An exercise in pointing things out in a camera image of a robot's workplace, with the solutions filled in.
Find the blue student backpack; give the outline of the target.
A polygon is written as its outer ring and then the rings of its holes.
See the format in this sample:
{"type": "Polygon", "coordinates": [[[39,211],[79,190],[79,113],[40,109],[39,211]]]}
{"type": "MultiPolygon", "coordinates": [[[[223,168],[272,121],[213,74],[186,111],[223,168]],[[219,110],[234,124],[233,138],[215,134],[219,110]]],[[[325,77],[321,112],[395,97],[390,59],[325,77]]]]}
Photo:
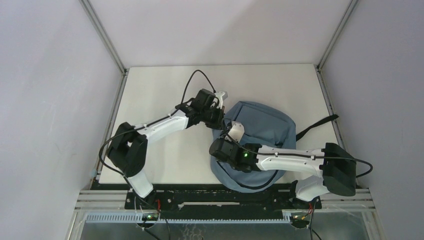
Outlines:
{"type": "MultiPolygon", "coordinates": [[[[239,122],[244,127],[240,144],[261,144],[281,149],[295,149],[296,142],[310,129],[337,119],[337,114],[325,117],[296,133],[295,122],[285,113],[270,106],[239,101],[224,115],[226,124],[239,122]]],[[[284,170],[242,172],[232,169],[228,163],[211,157],[210,168],[215,177],[228,189],[240,193],[256,193],[269,188],[284,174],[284,170]]]]}

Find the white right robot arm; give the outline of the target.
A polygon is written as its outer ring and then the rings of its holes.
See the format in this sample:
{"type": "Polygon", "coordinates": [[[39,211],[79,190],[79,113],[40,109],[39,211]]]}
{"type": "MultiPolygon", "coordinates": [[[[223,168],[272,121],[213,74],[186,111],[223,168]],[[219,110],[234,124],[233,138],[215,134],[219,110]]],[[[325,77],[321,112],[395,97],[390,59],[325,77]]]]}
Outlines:
{"type": "Polygon", "coordinates": [[[276,148],[259,143],[241,145],[237,137],[244,127],[232,122],[230,131],[222,128],[224,135],[214,140],[209,154],[217,161],[227,163],[234,170],[250,173],[263,171],[290,171],[309,174],[306,179],[292,182],[294,191],[289,203],[302,208],[316,197],[332,193],[343,197],[356,195],[357,163],[372,170],[373,166],[354,158],[336,143],[327,142],[324,148],[297,150],[276,148]]]}

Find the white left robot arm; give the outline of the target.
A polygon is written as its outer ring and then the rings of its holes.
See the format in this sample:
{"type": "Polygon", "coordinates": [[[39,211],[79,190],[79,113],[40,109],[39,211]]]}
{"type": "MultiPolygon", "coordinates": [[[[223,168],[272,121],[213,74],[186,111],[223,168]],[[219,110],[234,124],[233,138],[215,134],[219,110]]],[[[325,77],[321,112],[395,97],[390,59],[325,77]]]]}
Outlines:
{"type": "Polygon", "coordinates": [[[226,91],[211,92],[201,89],[195,97],[181,102],[166,116],[150,123],[119,125],[115,135],[106,140],[99,151],[100,161],[106,167],[102,156],[113,164],[109,169],[120,174],[137,196],[137,202],[149,209],[156,203],[153,184],[148,180],[144,166],[148,145],[164,137],[188,129],[203,122],[210,129],[219,129],[224,116],[226,91]]]}

